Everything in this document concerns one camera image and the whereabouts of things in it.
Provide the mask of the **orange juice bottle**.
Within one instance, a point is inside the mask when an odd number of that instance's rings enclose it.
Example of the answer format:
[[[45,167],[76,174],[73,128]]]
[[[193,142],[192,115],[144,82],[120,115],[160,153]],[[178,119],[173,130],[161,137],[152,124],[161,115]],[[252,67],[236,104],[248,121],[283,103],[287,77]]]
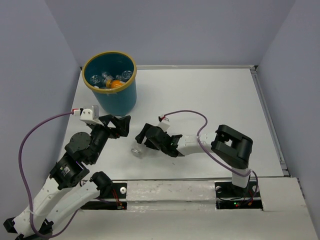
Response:
[[[107,89],[115,89],[123,86],[125,82],[119,80],[119,79],[108,79],[105,83],[105,87]]]

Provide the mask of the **black label plastic bottle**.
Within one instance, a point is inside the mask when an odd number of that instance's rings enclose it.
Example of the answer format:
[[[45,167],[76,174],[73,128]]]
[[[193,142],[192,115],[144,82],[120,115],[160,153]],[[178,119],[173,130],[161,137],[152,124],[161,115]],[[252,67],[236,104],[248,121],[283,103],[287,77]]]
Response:
[[[113,77],[109,72],[107,72],[107,71],[103,71],[103,72],[101,73],[101,76],[102,76],[102,78],[103,78],[104,85],[107,84],[107,81],[109,81],[109,80],[112,81],[112,80],[114,79],[114,77]]]

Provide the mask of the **green label plastic bottle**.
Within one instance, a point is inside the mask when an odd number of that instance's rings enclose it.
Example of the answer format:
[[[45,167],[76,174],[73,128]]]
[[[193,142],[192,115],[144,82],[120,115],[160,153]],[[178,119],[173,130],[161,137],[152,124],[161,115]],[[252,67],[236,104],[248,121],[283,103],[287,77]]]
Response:
[[[102,83],[102,77],[100,75],[92,75],[89,79],[89,83],[92,86],[99,86]]]

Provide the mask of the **clear crushed plastic bottle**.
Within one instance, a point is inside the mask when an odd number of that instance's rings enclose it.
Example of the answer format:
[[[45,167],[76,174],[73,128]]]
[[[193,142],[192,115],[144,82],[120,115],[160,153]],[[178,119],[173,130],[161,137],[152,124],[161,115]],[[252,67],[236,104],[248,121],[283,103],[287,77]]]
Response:
[[[122,75],[120,75],[120,74],[117,74],[117,75],[116,75],[116,79],[119,80],[119,81],[122,81],[122,82],[124,82],[124,83],[126,82],[125,79],[124,79],[124,77],[123,77]]]

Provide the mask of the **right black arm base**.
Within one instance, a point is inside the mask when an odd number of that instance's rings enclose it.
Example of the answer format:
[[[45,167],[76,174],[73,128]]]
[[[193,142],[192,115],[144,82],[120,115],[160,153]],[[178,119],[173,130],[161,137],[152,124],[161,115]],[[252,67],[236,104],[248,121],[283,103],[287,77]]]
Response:
[[[230,181],[219,181],[214,185],[218,210],[263,209],[256,181],[249,181],[246,188],[235,186]]]

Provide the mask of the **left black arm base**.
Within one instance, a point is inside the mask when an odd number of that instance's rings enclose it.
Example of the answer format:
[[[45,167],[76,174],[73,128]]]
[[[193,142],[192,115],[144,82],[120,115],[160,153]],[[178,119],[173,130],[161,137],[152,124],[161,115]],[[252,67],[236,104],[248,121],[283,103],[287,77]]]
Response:
[[[92,199],[85,203],[81,210],[110,210],[124,211],[127,209],[127,187],[126,181],[114,181],[112,190],[104,193],[98,198]]]

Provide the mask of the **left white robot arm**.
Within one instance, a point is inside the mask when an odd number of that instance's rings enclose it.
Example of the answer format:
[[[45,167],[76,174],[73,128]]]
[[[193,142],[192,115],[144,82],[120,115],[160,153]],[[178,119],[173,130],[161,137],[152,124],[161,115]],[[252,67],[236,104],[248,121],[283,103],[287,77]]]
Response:
[[[25,186],[28,206],[18,216],[8,218],[3,226],[9,233],[17,234],[18,240],[45,240],[54,238],[54,230],[67,218],[93,199],[109,194],[116,195],[113,181],[103,172],[95,172],[75,193],[67,194],[89,174],[87,165],[94,165],[100,157],[107,140],[127,137],[131,116],[116,117],[111,114],[97,117],[85,109],[80,120],[91,132],[77,132],[64,147],[65,153],[49,172],[39,193],[32,197],[22,166],[21,144],[18,152],[19,171]]]

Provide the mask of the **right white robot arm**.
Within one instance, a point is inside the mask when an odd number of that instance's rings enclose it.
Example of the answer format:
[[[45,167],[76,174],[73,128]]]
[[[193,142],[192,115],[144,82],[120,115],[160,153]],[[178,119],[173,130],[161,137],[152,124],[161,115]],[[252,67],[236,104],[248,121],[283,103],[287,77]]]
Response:
[[[242,196],[249,189],[249,159],[253,140],[237,130],[221,124],[215,132],[199,135],[169,135],[169,123],[158,125],[146,123],[135,137],[138,145],[161,151],[172,158],[199,153],[215,153],[230,168],[232,180],[230,190],[235,196]]]

